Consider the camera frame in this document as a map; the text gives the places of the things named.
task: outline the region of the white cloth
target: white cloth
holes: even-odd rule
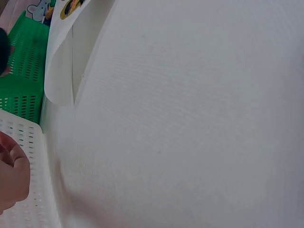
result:
[[[68,0],[56,2],[47,46],[45,94],[57,105],[71,103],[72,90],[72,26],[91,0],[85,0],[69,17],[62,20],[60,13]]]

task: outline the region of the printed picture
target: printed picture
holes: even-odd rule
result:
[[[64,6],[60,13],[60,18],[62,20],[70,16],[78,7],[80,7],[85,0],[68,0],[67,4]]]

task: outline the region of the cartoon character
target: cartoon character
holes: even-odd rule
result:
[[[52,21],[52,16],[54,12],[54,7],[51,7],[50,5],[48,6],[45,14],[44,14],[44,21],[43,24],[47,26],[51,26],[51,21]]]
[[[67,4],[64,6],[64,8],[61,11],[60,18],[64,20],[68,16],[70,16],[77,7],[82,6],[82,4],[85,2],[85,0],[69,0]]]
[[[43,15],[48,9],[48,4],[51,0],[40,0],[38,5],[29,5],[28,12],[32,15],[33,20],[41,22],[43,20]]]

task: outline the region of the cartoon sticker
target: cartoon sticker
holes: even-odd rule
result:
[[[60,13],[62,20],[70,16],[78,7],[82,6],[85,0],[69,0]]]
[[[48,8],[48,4],[51,0],[40,0],[38,5],[29,5],[27,10],[32,15],[33,20],[41,22],[45,10]]]

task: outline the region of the human hand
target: human hand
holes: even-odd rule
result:
[[[11,137],[0,132],[0,215],[28,197],[29,160]]]

